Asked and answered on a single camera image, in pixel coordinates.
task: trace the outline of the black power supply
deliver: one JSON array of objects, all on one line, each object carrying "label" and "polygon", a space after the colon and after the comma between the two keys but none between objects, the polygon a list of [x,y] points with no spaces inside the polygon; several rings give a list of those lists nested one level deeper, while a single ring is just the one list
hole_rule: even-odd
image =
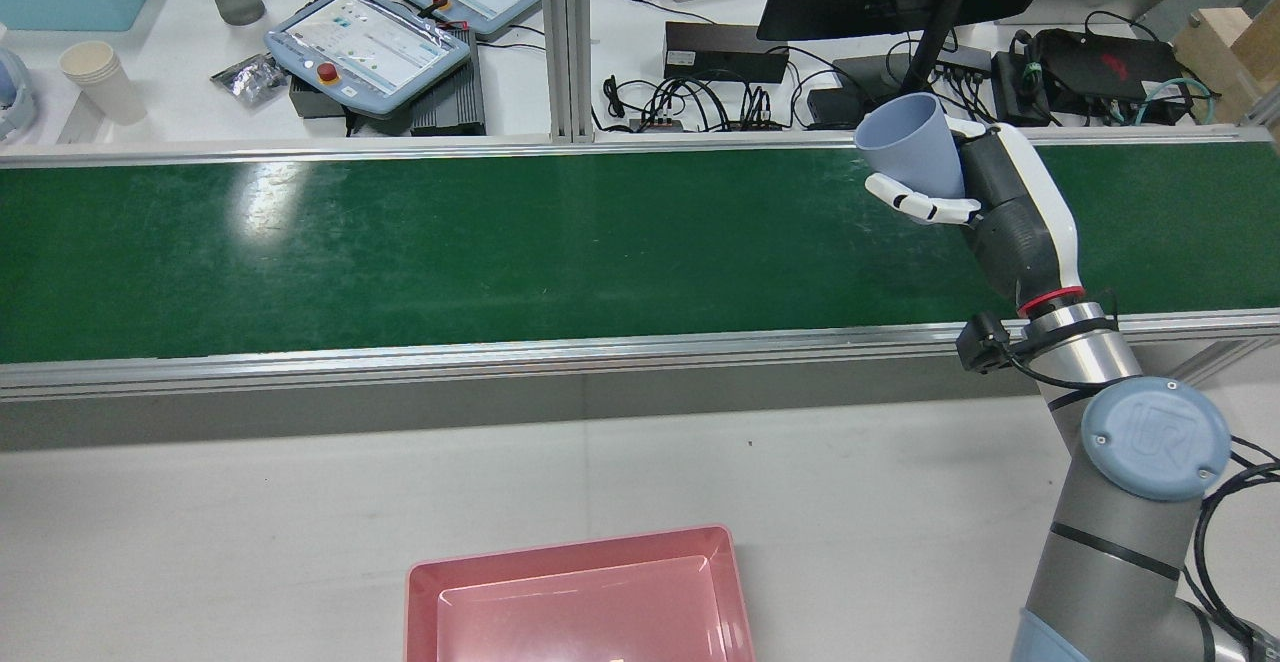
[{"label": "black power supply", "polygon": [[1023,73],[1027,58],[996,52],[991,59],[991,93],[996,100],[996,119],[1011,125],[1048,125],[1048,95],[1037,85],[1036,93],[1024,93]]},{"label": "black power supply", "polygon": [[662,74],[730,82],[777,85],[786,74],[787,50],[782,42],[755,38],[750,24],[701,24],[668,20]]}]

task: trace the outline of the table surface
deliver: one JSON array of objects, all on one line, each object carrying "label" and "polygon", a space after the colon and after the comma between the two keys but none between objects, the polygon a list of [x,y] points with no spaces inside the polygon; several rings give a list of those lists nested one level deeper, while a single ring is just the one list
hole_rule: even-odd
[{"label": "table surface", "polygon": [[[1266,397],[1210,393],[1280,447]],[[415,562],[719,522],[760,662],[1006,659],[1065,470],[1029,397],[0,453],[0,639],[44,662],[393,662]],[[1222,594],[1271,630],[1275,501],[1233,498],[1210,538]]]},{"label": "table surface", "polygon": [[[137,22],[128,32],[23,32],[10,29],[4,37],[6,47],[19,52],[27,65],[40,73],[46,87],[45,97],[51,105],[69,106],[74,97],[74,85],[58,73],[58,58],[65,47],[84,38],[104,38],[113,44],[123,65],[137,83],[148,108],[146,120],[137,125],[104,124],[95,141],[100,143],[197,143],[332,140],[340,143],[343,120],[301,120],[293,106],[282,95],[266,106],[246,111],[229,93],[212,85],[209,77],[234,61],[253,52],[261,52],[262,33],[279,20],[293,14],[298,6],[311,0],[264,0],[268,14],[259,23],[237,28],[224,24],[216,14],[212,0],[147,0]],[[655,0],[664,6],[698,12],[726,24],[755,24],[765,0],[691,0],[673,3]],[[626,0],[590,0],[591,4],[591,77],[594,106],[605,124],[612,119],[605,114],[607,102],[600,93],[600,83],[609,76],[618,79],[662,79],[663,29],[667,19],[689,19],[668,12],[652,9]],[[1079,20],[1064,20],[1078,24]],[[525,24],[541,28],[541,12],[535,12]],[[1097,26],[1108,35],[1130,36],[1124,26]],[[993,24],[961,29],[961,42],[975,47],[1005,47],[1014,29]],[[902,36],[845,38],[844,41],[805,42],[808,47],[827,59],[860,55],[882,55]],[[543,38],[526,29],[509,29],[498,38],[499,44],[540,44]],[[549,129],[549,102],[545,56],[529,47],[484,47],[480,50],[484,78],[485,113],[489,134],[502,137],[545,138]],[[819,61],[792,52],[800,77],[822,70]],[[820,76],[806,85],[808,88],[836,87],[833,76]],[[742,97],[741,85],[717,85],[726,106],[733,115]],[[774,119],[787,115],[792,79],[782,85],[765,85],[772,96]],[[626,100],[644,102],[648,97],[640,88],[631,88]],[[984,88],[989,106],[989,91]],[[801,120],[808,111],[801,99]],[[60,119],[67,110],[50,110]],[[684,117],[692,128],[696,115],[692,110]],[[17,141],[51,143],[59,129],[41,129]],[[625,137],[621,133],[604,134]],[[18,143],[6,143],[0,152],[19,152]]]},{"label": "table surface", "polygon": [[[1124,314],[1280,307],[1270,143],[1041,147]],[[850,147],[9,169],[0,362],[1010,312]]]}]

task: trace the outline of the plastic cup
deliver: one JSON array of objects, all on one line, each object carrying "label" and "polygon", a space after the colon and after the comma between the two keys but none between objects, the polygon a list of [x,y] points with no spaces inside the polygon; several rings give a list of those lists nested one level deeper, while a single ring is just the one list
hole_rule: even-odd
[{"label": "plastic cup", "polygon": [[960,155],[942,102],[933,93],[905,93],[867,115],[854,143],[873,170],[929,197],[964,197]]},{"label": "plastic cup", "polygon": [[132,79],[120,67],[120,58],[106,42],[81,42],[58,60],[63,74],[77,83],[108,119],[134,124],[147,115]]}]

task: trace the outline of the emergency stop button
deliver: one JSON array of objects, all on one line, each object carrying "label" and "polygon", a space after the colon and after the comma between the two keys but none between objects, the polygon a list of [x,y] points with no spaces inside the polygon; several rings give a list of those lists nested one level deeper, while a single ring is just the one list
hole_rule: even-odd
[{"label": "emergency stop button", "polygon": [[338,68],[334,67],[333,61],[324,61],[324,64],[316,68],[316,77],[324,85],[333,85],[338,82]]}]

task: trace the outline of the power adapter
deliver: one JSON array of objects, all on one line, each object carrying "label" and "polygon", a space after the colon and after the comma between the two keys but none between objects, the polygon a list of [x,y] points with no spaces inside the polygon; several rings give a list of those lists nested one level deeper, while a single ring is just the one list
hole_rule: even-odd
[{"label": "power adapter", "polygon": [[1011,52],[996,52],[991,60],[991,92],[996,97],[996,119],[1011,125],[1048,125],[1048,96],[1043,85],[1036,91],[1036,100],[1020,96],[1023,69],[1027,58]]}]

